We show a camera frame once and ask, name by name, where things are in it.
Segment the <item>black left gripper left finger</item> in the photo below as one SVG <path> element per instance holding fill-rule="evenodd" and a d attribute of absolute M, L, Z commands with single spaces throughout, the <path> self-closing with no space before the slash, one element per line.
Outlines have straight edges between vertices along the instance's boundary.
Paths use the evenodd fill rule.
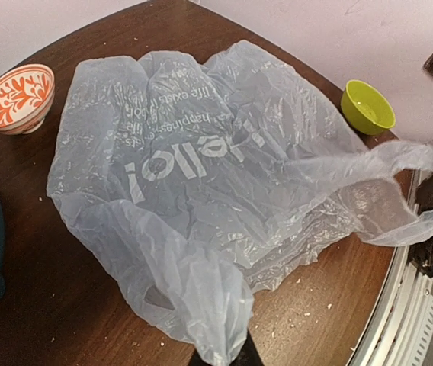
<path fill-rule="evenodd" d="M 194 351 L 188 362 L 188 366 L 207 366 L 207 363 L 202 360 L 197 351 Z"/>

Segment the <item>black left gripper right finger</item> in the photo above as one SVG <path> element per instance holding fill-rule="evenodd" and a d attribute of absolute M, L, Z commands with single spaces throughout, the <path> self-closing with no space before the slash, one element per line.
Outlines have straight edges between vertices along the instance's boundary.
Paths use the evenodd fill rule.
<path fill-rule="evenodd" d="M 263 366 L 262 359 L 257 351 L 255 343 L 252 339 L 250 331 L 247 332 L 247 337 L 242 349 L 233 361 L 233 366 Z"/>

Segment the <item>translucent grey plastic bag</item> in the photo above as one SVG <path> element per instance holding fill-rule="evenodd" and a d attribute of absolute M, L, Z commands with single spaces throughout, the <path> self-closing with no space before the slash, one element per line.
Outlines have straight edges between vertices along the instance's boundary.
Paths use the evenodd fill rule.
<path fill-rule="evenodd" d="M 240 352 L 253 294 L 328 245 L 433 236 L 395 175 L 433 146 L 367 148 L 292 66 L 240 41 L 204 63 L 177 51 L 80 62 L 47 193 L 133 311 L 211 365 Z"/>

